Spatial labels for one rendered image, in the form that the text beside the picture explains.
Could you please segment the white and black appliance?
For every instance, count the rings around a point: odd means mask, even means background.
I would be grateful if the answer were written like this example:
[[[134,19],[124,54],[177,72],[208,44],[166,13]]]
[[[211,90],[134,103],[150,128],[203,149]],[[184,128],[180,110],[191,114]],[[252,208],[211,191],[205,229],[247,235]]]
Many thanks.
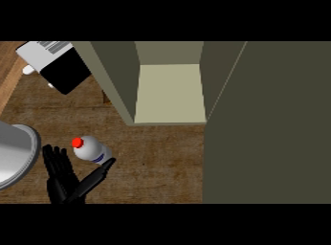
[[[81,56],[69,41],[26,41],[16,47],[26,66],[22,73],[36,72],[48,86],[66,95],[90,76]]]

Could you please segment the white bottle with red cap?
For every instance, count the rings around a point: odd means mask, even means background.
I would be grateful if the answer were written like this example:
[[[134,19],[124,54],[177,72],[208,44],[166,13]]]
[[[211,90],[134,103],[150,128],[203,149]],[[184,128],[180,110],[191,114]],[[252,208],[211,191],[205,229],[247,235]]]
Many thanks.
[[[70,142],[76,157],[97,165],[112,158],[110,149],[91,136],[81,136]]]

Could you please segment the olive green open cabinet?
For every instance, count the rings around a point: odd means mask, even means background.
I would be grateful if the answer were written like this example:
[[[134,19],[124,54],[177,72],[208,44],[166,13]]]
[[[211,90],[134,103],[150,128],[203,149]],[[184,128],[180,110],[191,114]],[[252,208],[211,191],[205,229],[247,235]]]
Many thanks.
[[[75,41],[72,45],[125,124],[206,123],[243,41]]]

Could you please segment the dark grey cabinet door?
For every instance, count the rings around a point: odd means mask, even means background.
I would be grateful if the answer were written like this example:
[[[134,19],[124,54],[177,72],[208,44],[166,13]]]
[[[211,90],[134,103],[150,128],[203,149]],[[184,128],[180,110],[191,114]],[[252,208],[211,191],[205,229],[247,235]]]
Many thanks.
[[[331,203],[331,42],[246,44],[203,157],[203,202]]]

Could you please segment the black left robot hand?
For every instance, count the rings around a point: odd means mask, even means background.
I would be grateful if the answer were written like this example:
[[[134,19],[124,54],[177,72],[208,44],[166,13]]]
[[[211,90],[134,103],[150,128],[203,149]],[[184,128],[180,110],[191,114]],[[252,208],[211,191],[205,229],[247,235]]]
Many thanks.
[[[66,149],[42,146],[44,166],[48,173],[47,193],[53,204],[82,205],[85,196],[106,178],[115,163],[110,158],[79,180],[72,169]]]

